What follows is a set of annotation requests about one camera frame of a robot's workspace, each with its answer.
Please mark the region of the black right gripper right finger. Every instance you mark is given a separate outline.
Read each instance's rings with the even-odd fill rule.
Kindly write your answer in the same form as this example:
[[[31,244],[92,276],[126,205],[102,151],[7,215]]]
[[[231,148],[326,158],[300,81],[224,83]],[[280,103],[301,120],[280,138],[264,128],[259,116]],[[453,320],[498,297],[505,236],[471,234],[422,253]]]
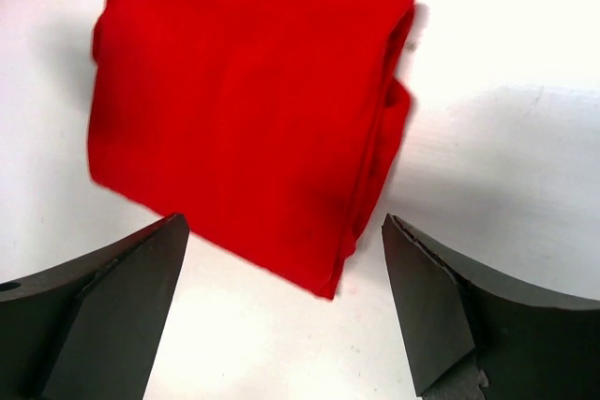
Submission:
[[[500,272],[395,215],[382,242],[419,398],[598,398],[598,301]]]

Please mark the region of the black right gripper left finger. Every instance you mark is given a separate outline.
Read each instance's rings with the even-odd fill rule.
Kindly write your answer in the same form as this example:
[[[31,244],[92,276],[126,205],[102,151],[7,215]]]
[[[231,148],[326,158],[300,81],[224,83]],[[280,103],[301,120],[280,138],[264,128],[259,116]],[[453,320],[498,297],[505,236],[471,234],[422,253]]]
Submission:
[[[143,398],[188,236],[185,217],[170,215],[2,283],[2,398]]]

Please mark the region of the red t shirt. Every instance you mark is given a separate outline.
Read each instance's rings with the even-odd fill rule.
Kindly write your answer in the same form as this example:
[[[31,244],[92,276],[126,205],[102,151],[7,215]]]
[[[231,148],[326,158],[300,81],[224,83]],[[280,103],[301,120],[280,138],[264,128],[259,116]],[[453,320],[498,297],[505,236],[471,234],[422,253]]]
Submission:
[[[335,296],[409,115],[414,0],[106,0],[91,178]]]

